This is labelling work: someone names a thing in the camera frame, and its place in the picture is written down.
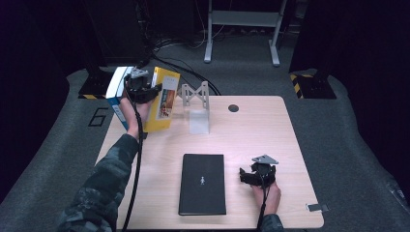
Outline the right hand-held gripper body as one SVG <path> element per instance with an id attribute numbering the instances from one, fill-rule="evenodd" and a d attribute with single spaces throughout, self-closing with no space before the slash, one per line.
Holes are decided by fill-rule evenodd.
<path id="1" fill-rule="evenodd" d="M 276 180 L 276 165 L 278 161 L 268 155 L 262 155 L 252 159 L 254 164 L 251 170 L 256 178 L 257 186 L 270 186 Z"/>

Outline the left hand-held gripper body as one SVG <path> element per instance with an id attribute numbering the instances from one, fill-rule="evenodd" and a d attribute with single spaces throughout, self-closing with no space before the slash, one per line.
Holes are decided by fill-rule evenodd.
<path id="1" fill-rule="evenodd" d="M 147 74 L 147 71 L 132 68 L 125 76 L 125 92 L 131 102 L 146 103 L 153 98 Z"/>

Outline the blue book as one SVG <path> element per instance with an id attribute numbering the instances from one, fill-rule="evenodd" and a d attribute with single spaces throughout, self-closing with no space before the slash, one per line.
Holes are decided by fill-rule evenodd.
<path id="1" fill-rule="evenodd" d="M 105 98 L 125 129 L 128 128 L 128 123 L 120 109 L 120 101 L 123 98 L 124 79 L 131 71 L 131 67 L 118 67 L 115 70 L 105 93 Z"/>

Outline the yellow book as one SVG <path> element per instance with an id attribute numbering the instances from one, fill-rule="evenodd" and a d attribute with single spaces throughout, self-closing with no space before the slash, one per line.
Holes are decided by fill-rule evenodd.
<path id="1" fill-rule="evenodd" d="M 170 127 L 179 80 L 178 72 L 160 67 L 154 68 L 152 83 L 160 84 L 161 90 L 151 104 L 149 117 L 143 129 L 145 132 L 161 131 Z"/>

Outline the black notebook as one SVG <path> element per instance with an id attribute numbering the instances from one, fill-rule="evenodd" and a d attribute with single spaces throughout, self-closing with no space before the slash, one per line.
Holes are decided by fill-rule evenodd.
<path id="1" fill-rule="evenodd" d="M 225 214 L 223 155 L 184 154 L 179 215 Z"/>

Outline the white expandable book stand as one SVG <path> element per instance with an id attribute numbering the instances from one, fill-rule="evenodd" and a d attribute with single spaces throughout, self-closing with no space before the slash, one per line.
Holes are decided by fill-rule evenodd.
<path id="1" fill-rule="evenodd" d="M 208 134 L 210 132 L 210 101 L 207 81 L 194 89 L 183 84 L 181 98 L 185 115 L 188 117 L 190 134 Z"/>

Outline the person's right hand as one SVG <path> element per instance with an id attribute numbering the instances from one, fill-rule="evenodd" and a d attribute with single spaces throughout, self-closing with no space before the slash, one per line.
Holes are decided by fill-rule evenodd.
<path id="1" fill-rule="evenodd" d="M 264 215 L 272 215 L 278 212 L 281 190 L 276 183 L 271 184 L 266 191 L 257 186 L 251 186 L 258 207 L 265 205 Z"/>

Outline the person's left hand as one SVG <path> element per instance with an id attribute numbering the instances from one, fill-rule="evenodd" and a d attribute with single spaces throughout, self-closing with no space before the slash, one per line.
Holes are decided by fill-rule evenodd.
<path id="1" fill-rule="evenodd" d="M 127 129 L 127 134 L 131 135 L 135 139 L 139 137 L 139 125 L 136 113 L 139 113 L 141 122 L 144 123 L 148 118 L 150 107 L 151 104 L 146 102 L 143 104 L 138 104 L 136 108 L 133 108 L 132 103 L 127 98 L 121 99 L 120 108 L 129 126 Z"/>

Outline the black cabinet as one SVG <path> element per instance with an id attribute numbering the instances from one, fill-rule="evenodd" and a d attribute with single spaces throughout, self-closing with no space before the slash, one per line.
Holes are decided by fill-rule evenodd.
<path id="1" fill-rule="evenodd" d="M 108 65 L 141 65 L 145 43 L 133 0 L 85 0 L 87 11 Z"/>

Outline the white metal desk frame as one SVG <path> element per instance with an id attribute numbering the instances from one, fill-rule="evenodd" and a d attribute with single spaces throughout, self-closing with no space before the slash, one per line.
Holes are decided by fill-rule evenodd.
<path id="1" fill-rule="evenodd" d="M 270 27 L 274 28 L 274 35 L 269 40 L 272 64 L 274 67 L 279 67 L 277 43 L 287 0 L 279 0 L 279 2 L 280 8 L 277 12 L 266 13 L 214 10 L 213 0 L 208 0 L 208 29 L 204 62 L 210 63 L 212 61 L 214 25 Z"/>

